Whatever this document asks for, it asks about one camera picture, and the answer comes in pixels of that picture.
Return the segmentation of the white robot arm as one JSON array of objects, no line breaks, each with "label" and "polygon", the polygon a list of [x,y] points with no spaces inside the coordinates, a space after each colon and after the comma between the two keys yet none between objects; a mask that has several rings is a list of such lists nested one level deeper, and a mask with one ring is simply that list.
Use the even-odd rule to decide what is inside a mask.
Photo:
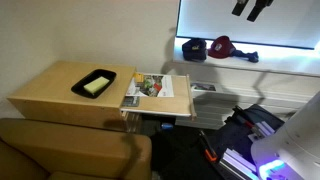
[{"label": "white robot arm", "polygon": [[261,180],[320,179],[320,91],[279,129],[253,142]]}]

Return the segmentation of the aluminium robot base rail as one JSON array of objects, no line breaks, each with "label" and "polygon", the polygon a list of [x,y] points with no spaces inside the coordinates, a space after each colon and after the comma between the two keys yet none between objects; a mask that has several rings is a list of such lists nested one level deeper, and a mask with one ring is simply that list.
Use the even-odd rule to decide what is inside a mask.
[{"label": "aluminium robot base rail", "polygon": [[238,180],[259,180],[256,167],[235,150],[226,149],[220,159],[219,165]]}]

